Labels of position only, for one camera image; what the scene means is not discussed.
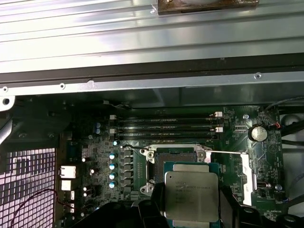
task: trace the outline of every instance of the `electronic component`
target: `electronic component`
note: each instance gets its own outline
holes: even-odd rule
[[[126,164],[123,166],[124,170],[131,170],[133,169],[133,165],[132,164]]]
[[[282,185],[276,184],[276,185],[275,185],[275,190],[277,190],[277,191],[282,191],[282,190],[283,190]]]
[[[248,135],[249,138],[255,142],[265,141],[268,137],[267,130],[260,125],[252,126],[248,131]]]
[[[124,182],[123,182],[125,185],[130,185],[130,184],[133,184],[133,179],[132,178],[126,178],[124,179]]]
[[[124,163],[131,163],[133,162],[133,158],[132,157],[125,157],[124,158]]]
[[[112,173],[109,175],[109,179],[110,179],[110,180],[114,180],[116,177],[117,177],[117,173],[115,173],[115,172],[112,172]]]
[[[117,119],[117,116],[116,115],[110,115],[110,120],[116,120]]]
[[[116,153],[111,153],[110,155],[109,155],[109,159],[110,160],[113,160],[113,159],[115,159],[117,157],[117,154]]]
[[[133,171],[124,172],[124,177],[132,177],[132,176],[133,176]]]
[[[111,129],[109,130],[109,133],[110,133],[110,134],[116,134],[116,133],[117,133],[117,130],[114,129],[114,128],[111,128]]]
[[[124,151],[124,155],[125,156],[131,156],[131,155],[133,155],[133,150],[125,150]]]
[[[60,177],[64,179],[75,179],[76,178],[76,166],[60,166]]]
[[[90,160],[91,160],[91,158],[82,158],[82,159],[81,159],[82,162],[88,162],[88,161],[90,161]]]
[[[218,181],[218,176],[211,172],[166,172],[165,217],[184,221],[218,221]]]
[[[62,191],[71,191],[72,190],[72,181],[71,180],[62,180],[60,189]]]
[[[93,175],[93,174],[96,174],[98,173],[99,169],[98,168],[92,168],[90,169],[90,174]]]
[[[88,196],[91,196],[92,194],[93,194],[93,190],[88,190],[88,191],[84,192],[83,196],[88,197]]]
[[[118,146],[119,143],[120,143],[119,141],[115,140],[115,141],[113,141],[113,146]]]
[[[110,170],[114,170],[116,167],[117,167],[116,163],[112,163],[112,164],[109,165]]]
[[[116,182],[115,181],[112,181],[109,183],[109,188],[113,189],[116,187]]]
[[[176,153],[157,153],[156,154],[156,181],[163,182],[163,163],[171,162],[196,162],[197,155],[189,148],[187,152],[183,149],[175,149]]]
[[[88,191],[88,190],[90,190],[91,188],[92,188],[92,186],[91,186],[91,185],[88,185],[88,186],[83,187],[82,190],[83,190],[83,191]]]
[[[124,191],[125,191],[125,192],[131,192],[131,191],[133,191],[133,186],[132,186],[132,185],[126,185],[126,186],[124,187]]]

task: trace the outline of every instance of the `capacitor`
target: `capacitor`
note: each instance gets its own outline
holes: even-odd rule
[[[109,188],[113,189],[116,186],[116,182],[112,181],[111,183],[109,183]]]
[[[83,189],[83,191],[88,191],[88,190],[90,190],[91,188],[92,188],[92,186],[91,186],[91,185],[88,185],[88,186],[83,187],[82,189]]]
[[[112,172],[112,173],[109,175],[109,179],[110,179],[110,180],[114,180],[115,177],[117,177],[117,173],[116,173],[116,172]]]
[[[115,159],[116,157],[117,157],[117,154],[116,154],[116,153],[111,153],[111,154],[109,155],[109,158],[110,158],[111,160]]]
[[[275,185],[275,190],[277,190],[277,191],[282,191],[282,190],[283,190],[282,185],[276,184],[276,185]]]
[[[117,167],[116,163],[112,163],[112,164],[109,165],[110,170],[114,170],[116,167]]]
[[[248,136],[252,141],[262,142],[267,139],[268,132],[264,127],[260,125],[254,125],[249,129]]]
[[[113,146],[118,146],[119,143],[120,143],[119,141],[116,141],[116,140],[115,140],[115,141],[113,141]]]
[[[90,174],[93,175],[98,172],[97,168],[90,169]]]
[[[88,162],[88,161],[90,161],[90,160],[91,160],[91,159],[90,159],[90,158],[87,158],[87,157],[81,159],[82,162]]]

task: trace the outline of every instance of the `green circuit board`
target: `green circuit board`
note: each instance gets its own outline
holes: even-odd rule
[[[280,131],[275,128],[268,130],[268,137],[263,142],[254,142],[248,136],[249,129],[255,124],[272,125],[269,115],[279,122],[276,108],[270,110],[267,116],[259,106],[133,109],[110,114],[115,115],[115,119],[109,120],[109,116],[97,118],[101,132],[85,135],[81,142],[85,145],[81,149],[82,157],[92,158],[85,165],[84,173],[87,175],[83,175],[82,185],[101,186],[100,193],[93,199],[84,199],[83,204],[93,203],[99,207],[110,201],[132,204],[133,201],[146,199],[149,196],[143,194],[140,188],[148,181],[152,184],[160,181],[158,162],[195,162],[193,159],[196,159],[191,148],[166,148],[157,151],[159,157],[155,158],[156,164],[150,164],[147,169],[146,158],[141,155],[140,149],[121,149],[119,146],[129,144],[143,148],[152,144],[200,144],[216,151],[247,152],[250,168],[260,183],[260,191],[251,194],[252,206],[270,219],[281,213],[285,187]],[[113,146],[115,140],[119,141],[118,146]],[[126,190],[124,184],[125,150],[133,151],[131,191]],[[118,156],[110,160],[111,153]],[[230,186],[236,199],[242,203],[247,178],[240,155],[212,153],[211,161],[219,164],[220,185]],[[117,164],[114,170],[117,173],[116,187],[113,189],[109,188],[109,174],[113,172],[109,169],[110,163]],[[98,167],[99,172],[89,176],[88,169],[93,166]],[[283,187],[281,191],[275,190],[277,184]]]

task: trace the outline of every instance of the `screw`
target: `screw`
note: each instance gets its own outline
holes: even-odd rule
[[[252,210],[251,208],[244,208],[244,211],[247,213],[253,213],[254,210]]]
[[[244,115],[243,115],[243,119],[244,119],[244,120],[249,120],[249,117],[250,117],[250,116],[249,116],[248,114],[244,114]]]
[[[263,76],[263,75],[262,75],[261,73],[256,73],[256,74],[254,75],[255,79],[261,79],[262,76]]]
[[[55,135],[54,135],[54,133],[49,133],[49,134],[48,134],[48,137],[49,137],[49,138],[54,138]]]
[[[295,218],[294,218],[294,217],[291,217],[291,216],[289,216],[289,215],[286,215],[286,216],[284,217],[284,219],[285,219],[287,222],[295,222]]]
[[[60,83],[59,86],[61,89],[65,89],[65,87],[66,87],[66,85],[64,83]]]
[[[277,184],[277,185],[275,186],[275,190],[277,190],[277,191],[282,191],[282,189],[283,189],[283,187],[282,187],[282,185],[280,185],[280,184]]]
[[[19,138],[25,138],[25,137],[27,137],[27,135],[28,135],[28,134],[26,134],[26,133],[20,133],[20,134],[18,135],[18,137],[19,137]]]

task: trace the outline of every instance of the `metal bracket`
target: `metal bracket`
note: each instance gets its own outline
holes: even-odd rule
[[[210,162],[210,156],[212,149],[206,146],[202,146],[200,144],[153,144],[150,146],[145,147],[144,149],[140,150],[140,154],[146,156],[146,161],[155,163],[155,153],[158,148],[193,148],[194,152],[197,155],[197,162]]]
[[[1,96],[0,97],[0,112],[11,109],[15,104],[15,96]]]
[[[11,134],[13,129],[13,120],[10,119],[0,130],[0,144]]]
[[[140,188],[140,192],[144,195],[151,196],[154,189],[154,185],[147,182],[146,185]]]

